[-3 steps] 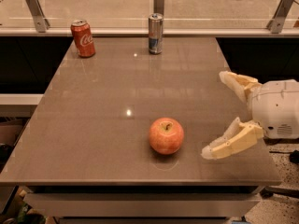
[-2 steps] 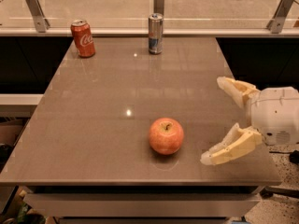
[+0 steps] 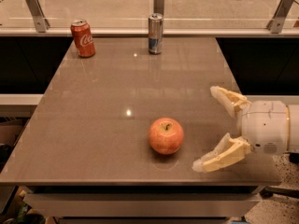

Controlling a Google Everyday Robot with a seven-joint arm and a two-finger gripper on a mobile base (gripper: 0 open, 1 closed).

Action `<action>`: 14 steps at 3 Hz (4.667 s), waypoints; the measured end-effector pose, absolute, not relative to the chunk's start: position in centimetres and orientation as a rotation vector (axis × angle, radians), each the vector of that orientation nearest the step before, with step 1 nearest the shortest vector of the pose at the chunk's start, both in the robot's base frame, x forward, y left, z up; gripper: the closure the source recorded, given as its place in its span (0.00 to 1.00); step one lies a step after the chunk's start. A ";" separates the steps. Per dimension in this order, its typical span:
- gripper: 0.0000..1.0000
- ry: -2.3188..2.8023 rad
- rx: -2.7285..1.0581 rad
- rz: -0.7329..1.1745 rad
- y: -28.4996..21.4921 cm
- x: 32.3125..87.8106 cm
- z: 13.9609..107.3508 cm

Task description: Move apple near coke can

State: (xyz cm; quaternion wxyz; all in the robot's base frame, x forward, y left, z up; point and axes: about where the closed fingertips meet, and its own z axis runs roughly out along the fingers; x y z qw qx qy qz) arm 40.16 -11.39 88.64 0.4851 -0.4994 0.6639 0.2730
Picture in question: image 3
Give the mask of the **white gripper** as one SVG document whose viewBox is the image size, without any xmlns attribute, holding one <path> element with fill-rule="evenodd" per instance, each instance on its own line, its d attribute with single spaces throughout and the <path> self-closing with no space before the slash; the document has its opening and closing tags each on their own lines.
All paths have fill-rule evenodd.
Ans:
<svg viewBox="0 0 299 224">
<path fill-rule="evenodd" d="M 281 101 L 255 101 L 240 93 L 219 86 L 210 88 L 211 95 L 235 118 L 242 137 L 226 134 L 215 148 L 196 160 L 192 169 L 209 173 L 234 165 L 253 151 L 257 154 L 279 155 L 287 151 L 289 110 Z"/>
</svg>

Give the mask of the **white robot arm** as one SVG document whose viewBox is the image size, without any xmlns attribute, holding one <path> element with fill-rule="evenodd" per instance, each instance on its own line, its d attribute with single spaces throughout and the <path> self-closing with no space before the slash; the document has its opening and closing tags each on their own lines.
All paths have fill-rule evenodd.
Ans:
<svg viewBox="0 0 299 224">
<path fill-rule="evenodd" d="M 280 155 L 299 152 L 299 105 L 281 101 L 254 101 L 219 86 L 210 88 L 212 96 L 236 119 L 240 133 L 223 136 L 214 149 L 195 161 L 192 169 L 209 173 L 234 165 L 250 153 Z"/>
</svg>

